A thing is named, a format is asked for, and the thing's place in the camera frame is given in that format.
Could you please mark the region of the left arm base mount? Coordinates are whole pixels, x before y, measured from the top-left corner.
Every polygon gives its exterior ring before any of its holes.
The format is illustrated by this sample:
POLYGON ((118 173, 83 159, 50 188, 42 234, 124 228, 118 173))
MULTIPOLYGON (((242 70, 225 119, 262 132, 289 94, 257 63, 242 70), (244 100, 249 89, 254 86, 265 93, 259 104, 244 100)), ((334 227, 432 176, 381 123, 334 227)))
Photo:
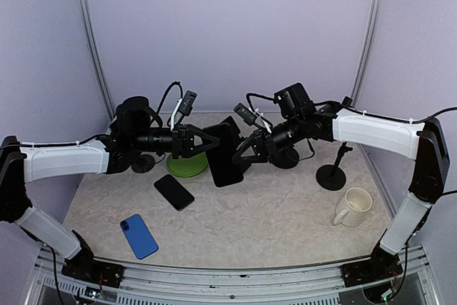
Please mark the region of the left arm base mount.
POLYGON ((118 289, 124 267, 120 264, 100 261, 94 258, 94 253, 86 241, 76 231, 72 231, 80 243, 81 250, 72 259, 65 259, 61 273, 74 279, 91 282, 102 286, 118 289))

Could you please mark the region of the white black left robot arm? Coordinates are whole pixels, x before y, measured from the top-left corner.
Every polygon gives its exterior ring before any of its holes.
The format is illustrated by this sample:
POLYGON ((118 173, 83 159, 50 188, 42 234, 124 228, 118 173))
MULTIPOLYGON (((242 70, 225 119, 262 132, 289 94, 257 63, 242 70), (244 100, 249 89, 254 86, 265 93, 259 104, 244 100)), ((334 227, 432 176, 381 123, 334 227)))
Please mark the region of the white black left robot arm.
POLYGON ((88 244, 40 209, 28 197, 26 185, 57 176, 120 174, 146 152, 191 158, 219 142, 192 124, 165 127, 145 96, 133 96, 118 105, 107 134, 52 144, 21 143, 8 136, 1 144, 1 220, 52 248, 82 278, 95 279, 100 265, 88 244))

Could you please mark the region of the black phone teal case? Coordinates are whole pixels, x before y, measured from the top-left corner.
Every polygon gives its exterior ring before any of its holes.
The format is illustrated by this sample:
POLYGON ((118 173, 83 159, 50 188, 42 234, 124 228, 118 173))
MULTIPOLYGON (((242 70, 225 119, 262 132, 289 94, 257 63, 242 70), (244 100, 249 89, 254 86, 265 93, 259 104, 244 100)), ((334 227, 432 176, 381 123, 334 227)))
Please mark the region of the black phone teal case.
POLYGON ((221 123, 204 129, 204 133, 219 139, 219 145, 206 151, 211 176, 216 187, 225 187, 243 181, 240 164, 234 164, 236 152, 231 126, 221 123))

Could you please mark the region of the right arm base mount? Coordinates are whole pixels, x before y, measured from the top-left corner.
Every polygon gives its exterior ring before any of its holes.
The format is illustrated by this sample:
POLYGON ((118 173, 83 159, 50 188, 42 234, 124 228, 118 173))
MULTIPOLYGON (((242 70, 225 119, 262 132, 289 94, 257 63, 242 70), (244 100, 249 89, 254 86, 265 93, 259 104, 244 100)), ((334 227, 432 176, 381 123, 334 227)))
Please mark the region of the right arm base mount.
POLYGON ((374 246, 369 258, 341 266, 345 287, 359 286, 402 274, 398 253, 392 255, 381 248, 381 241, 374 246))

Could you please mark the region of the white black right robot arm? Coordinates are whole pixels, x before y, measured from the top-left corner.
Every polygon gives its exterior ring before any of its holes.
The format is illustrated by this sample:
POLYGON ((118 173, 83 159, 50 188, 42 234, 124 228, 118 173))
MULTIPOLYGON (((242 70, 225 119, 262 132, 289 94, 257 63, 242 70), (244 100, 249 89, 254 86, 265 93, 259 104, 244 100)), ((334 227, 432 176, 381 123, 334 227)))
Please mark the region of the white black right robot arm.
POLYGON ((444 194, 450 159, 440 121, 434 115, 413 120, 358 111, 350 106, 349 98, 343 103, 315 104, 300 83, 277 91, 273 102, 285 121, 255 130, 237 148, 233 163, 276 163, 287 149, 304 139, 371 146, 415 162, 408 195, 379 242, 384 251, 365 264, 370 278, 382 278, 393 267, 391 255, 403 248, 444 194))

